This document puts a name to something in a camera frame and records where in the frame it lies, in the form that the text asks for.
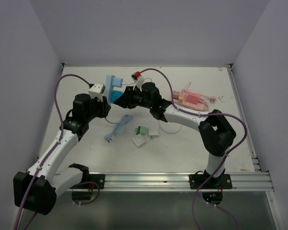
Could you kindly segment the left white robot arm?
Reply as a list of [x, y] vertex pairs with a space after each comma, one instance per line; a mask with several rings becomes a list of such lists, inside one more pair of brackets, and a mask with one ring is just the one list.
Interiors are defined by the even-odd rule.
[[88, 167], [73, 163], [57, 175], [56, 172], [68, 153], [89, 129], [94, 118], [107, 117], [111, 106], [107, 98], [91, 98], [81, 93], [75, 96], [72, 109], [66, 114], [57, 136], [46, 152], [27, 172], [18, 172], [13, 179], [14, 203], [33, 212], [47, 215], [57, 198], [69, 188], [89, 185]]

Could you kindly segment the blue power strip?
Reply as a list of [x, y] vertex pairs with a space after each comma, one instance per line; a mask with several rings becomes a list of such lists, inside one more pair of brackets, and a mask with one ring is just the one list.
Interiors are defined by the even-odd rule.
[[113, 86], [114, 79], [115, 79], [114, 75], [109, 74], [106, 76], [104, 96], [107, 99], [108, 105], [111, 105], [111, 92], [114, 89]]

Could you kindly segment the pink power strip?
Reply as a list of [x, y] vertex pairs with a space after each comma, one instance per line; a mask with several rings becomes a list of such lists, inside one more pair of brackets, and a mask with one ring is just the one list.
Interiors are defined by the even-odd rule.
[[207, 112], [208, 111], [209, 107], [208, 107], [206, 101], [201, 100], [201, 98], [200, 98], [198, 104], [188, 103], [188, 102], [186, 102], [186, 98], [187, 97], [184, 97], [184, 100], [183, 100], [182, 103], [179, 103], [178, 99], [177, 100], [174, 99], [174, 103], [179, 105], [179, 106], [182, 106], [184, 108], [192, 109], [192, 110], [195, 110], [195, 111], [200, 111], [200, 112]]

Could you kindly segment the white cube charger plug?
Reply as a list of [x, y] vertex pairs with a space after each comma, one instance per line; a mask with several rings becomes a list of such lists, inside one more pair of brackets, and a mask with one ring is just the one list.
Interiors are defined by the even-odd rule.
[[148, 136], [151, 139], [159, 137], [159, 127], [149, 127]]

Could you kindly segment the light blue charger plug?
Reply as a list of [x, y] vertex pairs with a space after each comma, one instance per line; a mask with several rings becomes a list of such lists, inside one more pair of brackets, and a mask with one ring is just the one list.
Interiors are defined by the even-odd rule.
[[113, 87], [121, 88], [121, 87], [122, 87], [122, 84], [123, 84], [123, 79], [122, 79], [122, 78], [114, 77], [114, 78], [112, 79], [112, 86], [113, 86]]

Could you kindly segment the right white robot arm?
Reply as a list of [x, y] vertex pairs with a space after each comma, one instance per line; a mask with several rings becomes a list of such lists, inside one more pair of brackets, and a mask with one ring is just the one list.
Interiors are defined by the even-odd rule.
[[184, 113], [171, 101], [163, 99], [154, 83], [145, 83], [141, 89], [127, 86], [124, 92], [113, 91], [110, 101], [122, 108], [147, 108], [153, 118], [159, 121], [180, 124], [198, 131], [209, 152], [204, 182], [210, 188], [221, 183], [225, 172], [224, 157], [233, 144], [236, 132], [219, 110], [213, 111], [217, 115], [206, 114], [207, 117]]

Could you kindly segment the green charger plug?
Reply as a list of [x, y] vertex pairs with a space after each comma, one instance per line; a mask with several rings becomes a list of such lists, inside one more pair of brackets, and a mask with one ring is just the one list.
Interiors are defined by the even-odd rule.
[[145, 127], [145, 126], [138, 126], [136, 129], [135, 129], [135, 133], [137, 135], [141, 134], [142, 136], [145, 136], [148, 134], [148, 127]]

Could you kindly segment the blue round plug adapter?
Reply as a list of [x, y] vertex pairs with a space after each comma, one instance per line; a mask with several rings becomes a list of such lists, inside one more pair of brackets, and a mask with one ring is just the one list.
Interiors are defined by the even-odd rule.
[[117, 99], [119, 99], [123, 95], [122, 91], [113, 90], [110, 95], [110, 102], [114, 103]]

